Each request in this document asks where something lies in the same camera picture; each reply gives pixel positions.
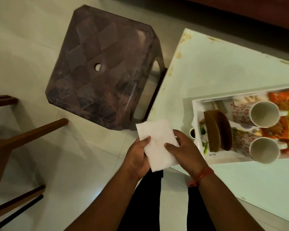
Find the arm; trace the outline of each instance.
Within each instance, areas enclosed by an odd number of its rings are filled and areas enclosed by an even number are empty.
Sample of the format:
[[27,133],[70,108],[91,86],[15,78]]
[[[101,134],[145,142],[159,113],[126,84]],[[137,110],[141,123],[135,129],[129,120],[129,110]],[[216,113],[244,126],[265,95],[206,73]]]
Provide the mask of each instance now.
[[131,145],[120,169],[93,203],[65,231],[117,230],[138,181],[150,166],[144,147],[150,136]]
[[[178,130],[173,130],[173,132],[178,137],[180,147],[165,143],[165,148],[195,179],[202,169],[208,167],[208,164],[189,137]],[[217,231],[263,231],[262,227],[215,174],[200,180],[199,191]]]

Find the person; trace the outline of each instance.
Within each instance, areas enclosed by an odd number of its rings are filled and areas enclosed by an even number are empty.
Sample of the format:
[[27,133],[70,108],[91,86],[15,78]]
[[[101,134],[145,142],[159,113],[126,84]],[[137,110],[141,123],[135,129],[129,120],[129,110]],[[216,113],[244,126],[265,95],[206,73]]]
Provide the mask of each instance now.
[[[180,147],[164,146],[196,180],[210,168],[189,137],[178,130],[173,132]],[[160,230],[163,171],[150,171],[144,153],[150,140],[150,136],[142,141],[138,138],[131,145],[113,178],[66,231]],[[214,173],[203,176],[197,187],[189,187],[188,195],[187,230],[264,230]]]

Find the red sofa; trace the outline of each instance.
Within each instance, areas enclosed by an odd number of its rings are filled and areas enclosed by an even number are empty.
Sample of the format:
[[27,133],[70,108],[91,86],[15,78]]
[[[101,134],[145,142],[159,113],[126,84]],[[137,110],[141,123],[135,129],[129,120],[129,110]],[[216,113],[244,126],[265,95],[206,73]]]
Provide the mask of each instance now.
[[190,0],[289,29],[289,0]]

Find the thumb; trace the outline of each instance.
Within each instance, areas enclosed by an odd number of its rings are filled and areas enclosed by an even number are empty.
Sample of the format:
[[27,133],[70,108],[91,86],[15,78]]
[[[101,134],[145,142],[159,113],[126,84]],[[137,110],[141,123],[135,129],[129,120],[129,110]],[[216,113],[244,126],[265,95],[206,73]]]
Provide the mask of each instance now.
[[177,154],[177,152],[179,150],[179,147],[176,147],[176,146],[172,145],[171,143],[165,143],[164,147],[166,148],[167,151],[169,151],[174,156]]

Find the white paper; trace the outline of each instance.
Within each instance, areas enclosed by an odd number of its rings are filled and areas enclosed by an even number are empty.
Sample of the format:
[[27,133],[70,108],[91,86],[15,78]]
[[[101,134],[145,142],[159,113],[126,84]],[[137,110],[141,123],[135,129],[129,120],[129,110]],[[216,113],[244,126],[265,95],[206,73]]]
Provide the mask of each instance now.
[[136,128],[140,140],[151,136],[151,141],[144,148],[144,152],[147,155],[152,172],[178,164],[176,158],[164,147],[165,143],[171,143],[179,147],[173,129],[167,120],[146,121],[136,124]]

